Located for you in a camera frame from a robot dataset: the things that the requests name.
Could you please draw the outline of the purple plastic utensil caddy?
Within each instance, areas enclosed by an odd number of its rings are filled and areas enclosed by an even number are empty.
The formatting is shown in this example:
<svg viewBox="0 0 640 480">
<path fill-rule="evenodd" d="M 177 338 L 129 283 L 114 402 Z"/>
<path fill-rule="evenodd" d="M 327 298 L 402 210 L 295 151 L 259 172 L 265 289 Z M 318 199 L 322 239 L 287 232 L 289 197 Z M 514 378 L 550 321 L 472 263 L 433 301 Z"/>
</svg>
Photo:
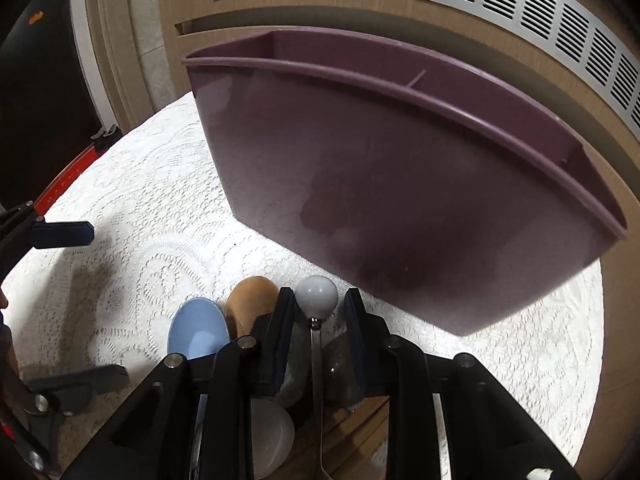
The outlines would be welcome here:
<svg viewBox="0 0 640 480">
<path fill-rule="evenodd" d="M 447 55 L 288 28 L 183 65 L 234 218 L 448 332 L 524 309 L 626 237 L 574 131 Z"/>
</svg>

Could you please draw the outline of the light blue spoon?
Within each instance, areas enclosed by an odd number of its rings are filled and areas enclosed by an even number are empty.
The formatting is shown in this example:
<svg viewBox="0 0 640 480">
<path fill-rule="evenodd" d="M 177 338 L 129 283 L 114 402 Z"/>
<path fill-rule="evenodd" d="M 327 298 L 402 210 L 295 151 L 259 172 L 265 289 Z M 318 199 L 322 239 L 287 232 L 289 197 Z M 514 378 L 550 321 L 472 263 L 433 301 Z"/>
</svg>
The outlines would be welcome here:
<svg viewBox="0 0 640 480">
<path fill-rule="evenodd" d="M 194 297 L 178 309 L 172 318 L 167 337 L 167 353 L 181 354 L 188 361 L 205 359 L 196 364 L 196 382 L 200 392 L 195 428 L 201 427 L 205 416 L 208 382 L 212 379 L 215 356 L 230 342 L 224 314 L 218 304 L 203 297 Z"/>
</svg>

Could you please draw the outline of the white round bowl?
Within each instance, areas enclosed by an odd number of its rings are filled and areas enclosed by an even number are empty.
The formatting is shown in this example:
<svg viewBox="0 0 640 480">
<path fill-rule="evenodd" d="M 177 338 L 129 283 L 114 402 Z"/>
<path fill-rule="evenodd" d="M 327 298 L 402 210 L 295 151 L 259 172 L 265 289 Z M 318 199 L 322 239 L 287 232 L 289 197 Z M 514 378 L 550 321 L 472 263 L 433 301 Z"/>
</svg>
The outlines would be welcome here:
<svg viewBox="0 0 640 480">
<path fill-rule="evenodd" d="M 290 455 L 295 427 L 288 412 L 276 402 L 253 399 L 250 412 L 254 478 L 265 479 Z"/>
</svg>

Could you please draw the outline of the brown wooden spoon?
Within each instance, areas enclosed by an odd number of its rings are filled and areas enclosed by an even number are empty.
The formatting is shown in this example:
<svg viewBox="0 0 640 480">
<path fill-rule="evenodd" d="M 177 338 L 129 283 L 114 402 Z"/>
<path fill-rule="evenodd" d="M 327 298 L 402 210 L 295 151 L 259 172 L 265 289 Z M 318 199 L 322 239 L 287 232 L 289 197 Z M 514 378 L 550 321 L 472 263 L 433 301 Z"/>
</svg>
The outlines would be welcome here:
<svg viewBox="0 0 640 480">
<path fill-rule="evenodd" d="M 271 313 L 279 296 L 277 285 L 263 276 L 236 284 L 226 302 L 226 319 L 233 338 L 248 335 L 256 318 Z"/>
</svg>

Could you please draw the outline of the red banner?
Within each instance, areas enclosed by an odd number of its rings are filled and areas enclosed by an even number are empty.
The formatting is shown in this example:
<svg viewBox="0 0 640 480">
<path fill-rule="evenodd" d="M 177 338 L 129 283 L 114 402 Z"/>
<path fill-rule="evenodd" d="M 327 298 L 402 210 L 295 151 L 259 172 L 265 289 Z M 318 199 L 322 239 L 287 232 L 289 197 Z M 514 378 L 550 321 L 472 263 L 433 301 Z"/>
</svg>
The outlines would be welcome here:
<svg viewBox="0 0 640 480">
<path fill-rule="evenodd" d="M 100 155 L 93 145 L 75 157 L 35 200 L 37 214 L 44 217 L 63 193 L 99 158 Z"/>
</svg>

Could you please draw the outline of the white lace tablecloth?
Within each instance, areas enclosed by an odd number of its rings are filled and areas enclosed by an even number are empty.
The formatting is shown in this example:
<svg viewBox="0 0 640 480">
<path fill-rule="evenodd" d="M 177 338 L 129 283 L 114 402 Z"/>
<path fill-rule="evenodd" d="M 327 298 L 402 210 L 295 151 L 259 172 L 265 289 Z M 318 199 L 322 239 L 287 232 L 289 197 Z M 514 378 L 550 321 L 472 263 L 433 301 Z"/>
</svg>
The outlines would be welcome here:
<svg viewBox="0 0 640 480">
<path fill-rule="evenodd" d="M 294 286 L 317 267 L 233 218 L 192 96 L 118 141 L 48 212 L 86 220 L 87 247 L 33 250 L 4 280 L 4 319 L 24 378 L 119 364 L 141 382 L 193 297 L 223 304 L 243 278 Z M 603 360 L 602 271 L 593 264 L 543 300 L 457 336 L 365 296 L 424 351 L 477 356 L 568 460 L 577 460 Z"/>
</svg>

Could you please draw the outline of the white spoon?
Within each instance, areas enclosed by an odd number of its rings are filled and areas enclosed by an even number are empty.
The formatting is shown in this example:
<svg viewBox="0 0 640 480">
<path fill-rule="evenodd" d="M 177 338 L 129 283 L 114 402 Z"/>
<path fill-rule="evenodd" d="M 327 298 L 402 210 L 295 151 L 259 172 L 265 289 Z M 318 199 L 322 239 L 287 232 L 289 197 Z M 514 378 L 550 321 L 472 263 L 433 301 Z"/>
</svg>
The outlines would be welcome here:
<svg viewBox="0 0 640 480">
<path fill-rule="evenodd" d="M 311 275 L 301 280 L 295 289 L 299 309 L 306 316 L 310 337 L 310 365 L 312 400 L 314 401 L 314 455 L 315 479 L 331 479 L 323 466 L 323 364 L 322 324 L 337 306 L 338 292 L 335 284 L 325 276 Z"/>
</svg>

